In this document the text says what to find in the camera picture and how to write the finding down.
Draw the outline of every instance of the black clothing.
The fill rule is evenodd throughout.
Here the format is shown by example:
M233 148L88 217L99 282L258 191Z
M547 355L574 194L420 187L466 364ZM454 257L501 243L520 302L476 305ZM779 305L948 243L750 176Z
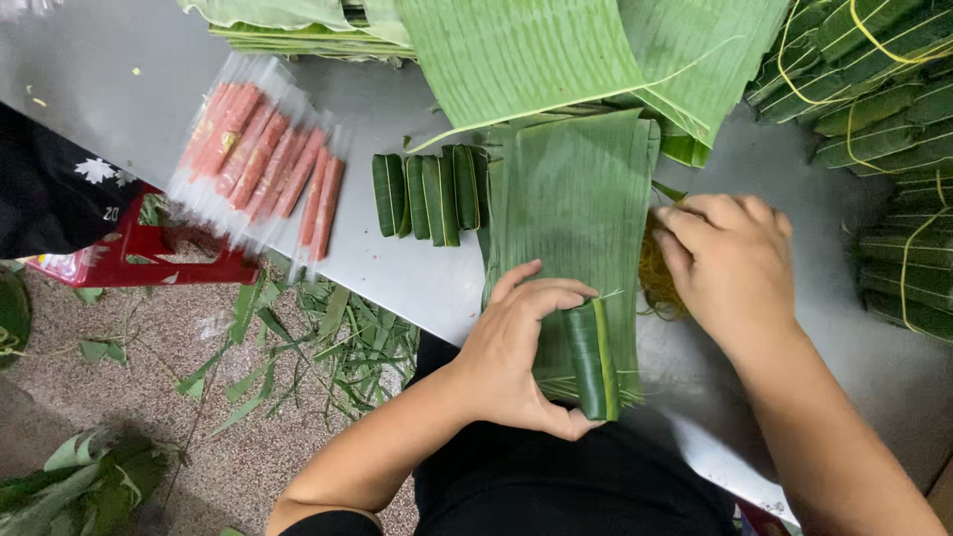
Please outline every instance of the black clothing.
M421 333L411 383L456 356ZM416 534L736 534L730 494L617 423L575 443L472 423L415 471ZM356 512L316 514L282 536L376 536Z

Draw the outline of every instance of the speckled floor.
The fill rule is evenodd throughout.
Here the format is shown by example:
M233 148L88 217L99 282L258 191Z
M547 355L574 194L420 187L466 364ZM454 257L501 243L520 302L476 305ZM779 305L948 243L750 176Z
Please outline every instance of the speckled floor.
M23 272L33 305L33 333L27 352L0 374L0 447L12 452L0 464L0 478L36 468L73 433L98 424L133 425L157 441L188 447L190 463L166 479L153 496L148 533L217 536L233 526L246 536L264 533L274 497L297 470L340 430L343 421L323 422L323 393L300 390L295 406L265 418L262 404L245 420L217 436L210 434L237 408L224 395L264 359L255 344L260 320L210 373L202 403L172 389L220 346L221 338L201 338L203 319L230 314L237 284L180 285L129 293L107 289L86 305L65 285L30 270ZM273 304L293 335L303 329L293 295ZM122 319L128 318L128 325ZM84 360L76 344L84 338L139 331L129 364ZM290 384L291 353L279 360L274 392ZM16 439L17 448L8 445ZM405 483L380 514L387 534L411 534L416 526L413 485Z

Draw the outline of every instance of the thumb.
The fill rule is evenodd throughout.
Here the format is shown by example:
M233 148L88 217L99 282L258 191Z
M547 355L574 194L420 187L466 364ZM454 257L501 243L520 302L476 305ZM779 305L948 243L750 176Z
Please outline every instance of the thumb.
M678 238L671 231L656 229L652 231L652 238L661 248L662 255L665 258L665 265L672 274L672 280L677 289L688 280L688 271L692 267L692 254L681 245Z
M543 421L540 430L566 441L576 441L586 435L589 430L605 424L605 421L586 419L579 408L568 411L566 408L545 399L543 403L543 410L546 412L547 418Z

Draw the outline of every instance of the yellow twine bundle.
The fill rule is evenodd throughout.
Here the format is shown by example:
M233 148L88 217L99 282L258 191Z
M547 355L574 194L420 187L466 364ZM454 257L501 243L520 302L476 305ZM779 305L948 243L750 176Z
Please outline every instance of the yellow twine bundle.
M645 220L645 234L642 236L642 253L639 257L639 284L645 294L645 302L649 311L639 313L649 315L655 313L663 320L678 320L688 317L688 308L679 297L675 288L672 274L665 265L665 255L661 247L652 237L652 230L659 228L659 221L652 212Z

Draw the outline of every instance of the stainless steel table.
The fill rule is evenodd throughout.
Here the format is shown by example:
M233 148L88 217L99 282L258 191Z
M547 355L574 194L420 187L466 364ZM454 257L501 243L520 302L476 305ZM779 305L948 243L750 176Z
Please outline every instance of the stainless steel table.
M227 54L204 21L183 14L172 0L68 0L52 16L0 23L0 99L162 188L201 94ZM450 127L442 114L428 111L434 97L420 69L305 58L297 76L318 107L355 133L322 272L446 340L463 342L483 286L474 234L463 234L459 248L434 248L411 238L385 239L377 230L371 155L398 152L404 134L422 137ZM888 185L809 167L810 145L797 125L760 126L739 106L706 169L663 158L656 179L694 193L756 192L790 215L801 323L863 415L926 489L953 449L953 352L863 312L843 229L870 221ZM290 253L296 229L273 247ZM792 520L740 383L718 347L691 321L639 318L637 329L650 396L625 420L680 451L702 476Z

